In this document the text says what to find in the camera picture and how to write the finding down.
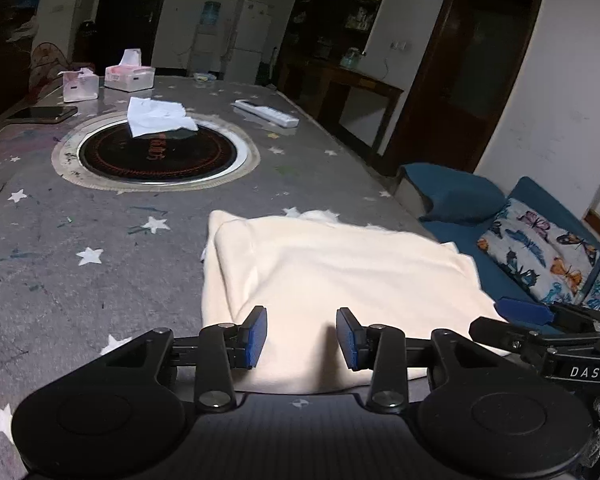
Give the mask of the white tissue sheet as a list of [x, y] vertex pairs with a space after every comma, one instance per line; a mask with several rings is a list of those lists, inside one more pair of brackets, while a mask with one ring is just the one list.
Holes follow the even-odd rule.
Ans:
[[136, 96], [132, 96], [129, 100], [126, 121], [133, 138], [178, 129], [198, 130], [195, 119], [187, 115], [181, 103]]

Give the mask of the pink tissue box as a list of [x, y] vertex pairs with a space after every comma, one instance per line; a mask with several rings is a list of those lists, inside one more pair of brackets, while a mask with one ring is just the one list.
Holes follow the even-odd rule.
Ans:
[[142, 63], [142, 50], [125, 49], [118, 65], [105, 70], [104, 86], [123, 92], [137, 92], [154, 86], [155, 69]]

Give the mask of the patterned children play tent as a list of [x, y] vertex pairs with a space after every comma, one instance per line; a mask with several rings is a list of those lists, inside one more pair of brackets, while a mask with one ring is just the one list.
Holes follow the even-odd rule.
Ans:
[[28, 104], [38, 102], [40, 96], [46, 96], [58, 86], [58, 79], [71, 67], [62, 51], [52, 42], [38, 44], [31, 53]]

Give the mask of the round black induction cooktop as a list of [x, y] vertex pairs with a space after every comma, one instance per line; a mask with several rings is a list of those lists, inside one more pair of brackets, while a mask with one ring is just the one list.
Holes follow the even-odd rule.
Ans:
[[101, 191], [178, 192], [237, 180], [260, 162], [242, 128], [216, 115], [190, 113], [196, 131], [178, 129], [134, 138], [126, 114], [82, 122], [54, 147], [58, 176]]

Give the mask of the blue cushion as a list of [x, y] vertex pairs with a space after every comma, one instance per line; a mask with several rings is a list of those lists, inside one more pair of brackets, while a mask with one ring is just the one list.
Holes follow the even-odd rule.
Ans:
[[505, 194], [490, 180], [426, 162], [400, 168], [396, 200], [420, 221], [475, 224], [505, 205]]

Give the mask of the blue sofa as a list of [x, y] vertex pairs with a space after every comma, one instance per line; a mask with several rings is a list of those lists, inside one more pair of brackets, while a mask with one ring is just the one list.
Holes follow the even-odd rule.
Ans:
[[441, 243], [475, 260], [493, 300], [600, 311], [600, 241], [529, 177], [490, 180], [426, 162], [400, 169], [396, 199]]

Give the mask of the butterfly pattern pillow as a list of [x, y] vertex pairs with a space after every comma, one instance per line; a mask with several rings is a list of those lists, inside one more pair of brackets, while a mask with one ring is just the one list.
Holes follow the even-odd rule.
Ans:
[[541, 304], [578, 304], [600, 258], [584, 237], [510, 198], [477, 246]]

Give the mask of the cream garment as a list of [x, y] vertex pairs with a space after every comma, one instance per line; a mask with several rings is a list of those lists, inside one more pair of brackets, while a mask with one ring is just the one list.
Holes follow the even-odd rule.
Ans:
[[240, 324], [268, 311], [258, 364], [235, 370], [240, 391], [310, 394], [364, 386], [336, 336], [348, 308], [363, 325], [385, 324], [426, 339], [436, 328], [467, 335], [479, 316], [497, 318], [473, 258], [451, 244], [308, 218], [247, 219], [215, 210], [204, 253], [202, 322]]

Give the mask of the dark display cabinet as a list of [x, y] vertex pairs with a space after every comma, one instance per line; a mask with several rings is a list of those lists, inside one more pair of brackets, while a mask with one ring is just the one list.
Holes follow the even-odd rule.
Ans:
[[323, 67], [366, 50], [382, 0], [294, 0], [273, 70], [276, 88], [309, 102]]

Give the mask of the grey star-pattern table mat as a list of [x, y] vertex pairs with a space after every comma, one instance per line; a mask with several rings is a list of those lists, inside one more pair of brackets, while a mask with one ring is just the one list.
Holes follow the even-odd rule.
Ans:
[[[285, 132], [234, 109], [235, 100], [248, 99], [296, 114], [277, 92], [161, 78], [152, 96], [243, 128], [259, 166], [199, 191], [94, 190], [58, 174], [53, 149], [81, 122], [124, 112], [126, 94], [106, 90], [56, 126], [11, 125], [0, 116], [0, 417], [116, 342], [154, 327], [198, 332], [200, 259], [215, 209], [247, 218], [324, 210], [357, 226], [420, 231], [362, 162], [311, 119]], [[0, 432], [0, 479], [20, 472]]]

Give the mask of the dark wooden side table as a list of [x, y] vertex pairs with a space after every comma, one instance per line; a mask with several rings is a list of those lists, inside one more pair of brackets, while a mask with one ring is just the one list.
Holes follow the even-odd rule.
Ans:
[[366, 160], [379, 150], [403, 90], [356, 70], [322, 66], [317, 122]]

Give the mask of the small white pink box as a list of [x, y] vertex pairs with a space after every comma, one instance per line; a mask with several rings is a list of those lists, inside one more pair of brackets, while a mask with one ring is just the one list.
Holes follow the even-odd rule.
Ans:
[[62, 99], [65, 103], [97, 100], [99, 76], [90, 68], [64, 70], [62, 75]]

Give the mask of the water dispenser with bottle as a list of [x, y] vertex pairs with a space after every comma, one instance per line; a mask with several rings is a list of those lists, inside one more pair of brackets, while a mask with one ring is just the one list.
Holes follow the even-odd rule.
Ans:
[[206, 1], [196, 26], [187, 69], [190, 74], [208, 73], [212, 70], [216, 48], [219, 43], [219, 19], [221, 3]]

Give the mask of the small green packet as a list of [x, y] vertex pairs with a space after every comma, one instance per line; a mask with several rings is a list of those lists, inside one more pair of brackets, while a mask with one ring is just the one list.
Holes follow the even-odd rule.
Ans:
[[196, 81], [201, 82], [216, 81], [216, 77], [212, 73], [193, 73], [193, 77]]

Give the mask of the dark wooden door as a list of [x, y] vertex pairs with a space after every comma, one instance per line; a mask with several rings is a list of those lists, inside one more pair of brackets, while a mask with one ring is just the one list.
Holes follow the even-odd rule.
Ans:
[[443, 0], [380, 168], [474, 171], [512, 93], [542, 0]]

